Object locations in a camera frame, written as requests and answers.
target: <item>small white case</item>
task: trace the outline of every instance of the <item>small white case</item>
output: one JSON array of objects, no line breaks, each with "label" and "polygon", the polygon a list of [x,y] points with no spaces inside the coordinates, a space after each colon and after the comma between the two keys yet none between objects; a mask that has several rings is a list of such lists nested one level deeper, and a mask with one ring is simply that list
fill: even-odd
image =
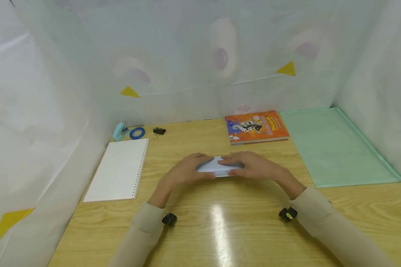
[{"label": "small white case", "polygon": [[243,169],[244,166],[241,164],[237,165],[221,165],[217,161],[222,160],[221,157],[214,157],[213,160],[203,163],[198,166],[198,172],[213,172],[215,177],[229,177],[229,171],[231,169]]}]

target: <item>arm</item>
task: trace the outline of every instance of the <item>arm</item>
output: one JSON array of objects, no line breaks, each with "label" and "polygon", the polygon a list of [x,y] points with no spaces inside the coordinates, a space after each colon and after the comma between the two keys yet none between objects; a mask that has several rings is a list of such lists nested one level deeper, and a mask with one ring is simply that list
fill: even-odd
[{"label": "arm", "polygon": [[364,233],[333,209],[316,189],[306,188],[287,169],[253,152],[223,156],[221,164],[241,162],[244,169],[231,175],[252,179],[272,179],[290,198],[301,225],[322,242],[345,266],[394,266],[387,256]]},{"label": "arm", "polygon": [[162,219],[172,190],[181,183],[214,179],[214,174],[210,172],[196,171],[198,165],[213,158],[200,153],[192,154],[181,160],[159,180],[148,202],[142,203],[134,216],[132,225],[109,267],[142,267],[144,265],[147,256],[162,234]]},{"label": "arm", "polygon": [[148,202],[141,205],[109,267],[142,267],[162,234],[162,218],[172,188],[160,180]]},{"label": "arm", "polygon": [[394,266],[371,239],[336,211],[331,202],[315,188],[300,192],[301,183],[290,172],[277,180],[277,183],[287,188],[288,196],[293,198],[290,204],[297,211],[301,225],[344,266]]}]

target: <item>beige sweater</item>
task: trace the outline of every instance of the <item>beige sweater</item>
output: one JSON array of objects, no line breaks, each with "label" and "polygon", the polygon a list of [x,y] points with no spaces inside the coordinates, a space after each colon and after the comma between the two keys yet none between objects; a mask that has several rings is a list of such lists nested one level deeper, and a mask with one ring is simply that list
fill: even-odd
[{"label": "beige sweater", "polygon": [[[345,266],[394,266],[371,239],[333,209],[316,189],[307,188],[290,201],[302,226]],[[164,209],[143,203],[109,267],[142,267],[163,230]]]}]

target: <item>wooden table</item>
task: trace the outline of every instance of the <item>wooden table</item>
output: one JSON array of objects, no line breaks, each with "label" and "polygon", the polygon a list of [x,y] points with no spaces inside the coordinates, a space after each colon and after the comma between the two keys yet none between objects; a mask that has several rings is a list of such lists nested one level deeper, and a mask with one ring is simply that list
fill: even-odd
[{"label": "wooden table", "polygon": [[[158,127],[167,132],[156,140],[153,133],[146,134],[150,143],[136,199],[80,200],[50,267],[106,267],[157,181],[193,152],[223,155],[254,151],[313,186],[291,140],[230,146],[224,120]],[[401,183],[319,190],[401,266]],[[145,266],[339,266],[297,221],[279,219],[279,211],[287,206],[287,196],[271,181],[229,177],[181,187],[167,205],[178,221],[173,228],[165,227]]]}]

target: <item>transparent green file folder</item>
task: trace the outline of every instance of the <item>transparent green file folder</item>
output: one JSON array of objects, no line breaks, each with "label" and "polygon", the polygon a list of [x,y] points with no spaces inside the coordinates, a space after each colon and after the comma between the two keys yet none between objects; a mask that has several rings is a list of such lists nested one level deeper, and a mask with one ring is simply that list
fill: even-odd
[{"label": "transparent green file folder", "polygon": [[280,115],[317,188],[401,182],[339,108]]}]

